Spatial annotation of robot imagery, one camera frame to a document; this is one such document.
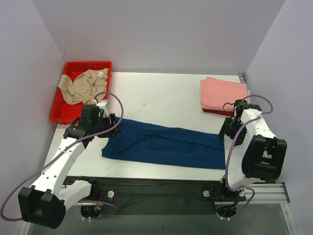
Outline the blue t-shirt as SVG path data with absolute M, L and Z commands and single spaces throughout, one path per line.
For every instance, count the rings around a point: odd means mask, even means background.
M 102 156 L 182 167 L 225 169 L 224 143 L 217 134 L 123 119 L 121 133 L 109 138 Z

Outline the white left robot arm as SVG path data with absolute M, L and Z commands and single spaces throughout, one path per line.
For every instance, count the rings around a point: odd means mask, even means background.
M 107 106 L 107 100 L 83 106 L 80 117 L 65 129 L 47 168 L 30 187 L 21 188 L 18 201 L 23 221 L 56 229 L 73 205 L 98 198 L 99 187 L 94 178 L 81 176 L 66 189 L 62 186 L 77 158 L 95 137 L 109 138 L 120 133 L 118 120 Z

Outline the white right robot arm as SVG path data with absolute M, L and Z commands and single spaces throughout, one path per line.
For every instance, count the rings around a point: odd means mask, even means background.
M 273 107 L 263 111 L 245 98 L 236 100 L 232 106 L 233 115 L 225 118 L 219 132 L 220 141 L 225 137 L 232 140 L 225 163 L 225 183 L 217 187 L 217 195 L 223 200 L 253 183 L 277 180 L 288 147 L 264 119 L 264 115 L 272 113 Z

